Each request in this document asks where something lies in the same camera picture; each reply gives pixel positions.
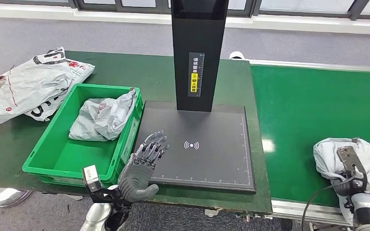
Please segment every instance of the table edge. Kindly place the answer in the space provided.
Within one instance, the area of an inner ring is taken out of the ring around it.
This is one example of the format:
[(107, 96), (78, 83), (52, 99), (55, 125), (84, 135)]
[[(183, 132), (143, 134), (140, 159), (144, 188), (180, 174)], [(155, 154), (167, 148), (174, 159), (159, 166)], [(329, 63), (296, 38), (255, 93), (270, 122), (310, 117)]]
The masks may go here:
[(270, 60), (255, 60), (255, 59), (248, 59), (248, 61), (250, 65), (302, 67), (302, 68), (312, 68), (312, 69), (322, 69), (322, 70), (368, 71), (370, 72), (370, 66), (300, 63), (300, 62), (285, 62), (285, 61), (270, 61)]

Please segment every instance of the white plastic bag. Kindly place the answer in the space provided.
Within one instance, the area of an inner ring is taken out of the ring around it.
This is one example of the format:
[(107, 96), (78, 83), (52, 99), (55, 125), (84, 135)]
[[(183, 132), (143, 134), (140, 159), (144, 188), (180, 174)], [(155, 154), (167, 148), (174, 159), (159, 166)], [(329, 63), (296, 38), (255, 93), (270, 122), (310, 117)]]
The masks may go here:
[(115, 140), (135, 104), (135, 90), (117, 99), (88, 99), (70, 128), (69, 138), (80, 141)]
[[(370, 191), (370, 143), (363, 139), (346, 139), (346, 138), (327, 138), (313, 147), (313, 155), (316, 161), (317, 171), (324, 177), (331, 180), (341, 179), (346, 180), (340, 173), (345, 172), (344, 164), (337, 156), (337, 149), (344, 146), (352, 146), (367, 173), (367, 191)], [(353, 214), (349, 208), (345, 208), (346, 198), (337, 195), (340, 201), (340, 209), (349, 224), (353, 224)]]
[(0, 124), (64, 94), (73, 78), (63, 48), (38, 55), (0, 76)]
[(37, 121), (49, 121), (48, 117), (53, 115), (60, 107), (71, 87), (76, 83), (82, 83), (83, 81), (85, 81), (87, 77), (91, 75), (95, 68), (95, 66), (91, 64), (86, 64), (70, 59), (67, 59), (67, 65), (69, 67), (69, 72), (67, 75), (72, 78), (72, 82), (67, 91), (63, 92), (63, 94), (59, 96), (51, 97), (48, 101), (45, 101), (40, 106), (26, 112), (25, 115), (30, 116)]

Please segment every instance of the gray floor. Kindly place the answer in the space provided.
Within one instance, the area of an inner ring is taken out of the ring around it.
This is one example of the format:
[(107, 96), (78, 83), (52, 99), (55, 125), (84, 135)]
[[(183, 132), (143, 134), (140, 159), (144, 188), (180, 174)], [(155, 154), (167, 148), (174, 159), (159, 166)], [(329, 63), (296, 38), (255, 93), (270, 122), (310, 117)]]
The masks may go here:
[[(0, 18), (0, 74), (36, 54), (67, 50), (172, 55), (167, 25)], [(370, 66), (370, 35), (228, 28), (222, 58), (235, 50), (247, 58)], [(22, 204), (0, 209), (0, 231), (78, 230), (90, 200), (35, 192)], [(203, 210), (137, 204), (130, 230), (288, 230), (287, 220), (242, 223), (233, 213), (208, 218)]]

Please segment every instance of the black scanning platform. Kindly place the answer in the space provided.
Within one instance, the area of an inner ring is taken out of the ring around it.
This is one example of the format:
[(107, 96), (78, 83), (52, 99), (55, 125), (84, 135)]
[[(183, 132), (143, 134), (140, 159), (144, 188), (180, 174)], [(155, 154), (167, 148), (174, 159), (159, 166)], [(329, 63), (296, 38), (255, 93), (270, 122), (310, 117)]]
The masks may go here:
[(134, 150), (162, 129), (170, 148), (151, 183), (256, 193), (243, 106), (178, 111), (174, 102), (146, 101)]

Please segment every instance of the metal leg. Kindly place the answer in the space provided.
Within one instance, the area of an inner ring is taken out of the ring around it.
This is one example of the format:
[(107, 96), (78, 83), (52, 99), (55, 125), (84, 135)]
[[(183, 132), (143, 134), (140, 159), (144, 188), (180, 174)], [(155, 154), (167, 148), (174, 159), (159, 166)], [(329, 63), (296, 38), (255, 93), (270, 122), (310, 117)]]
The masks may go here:
[(31, 193), (31, 190), (0, 188), (0, 207), (17, 205), (24, 201)]

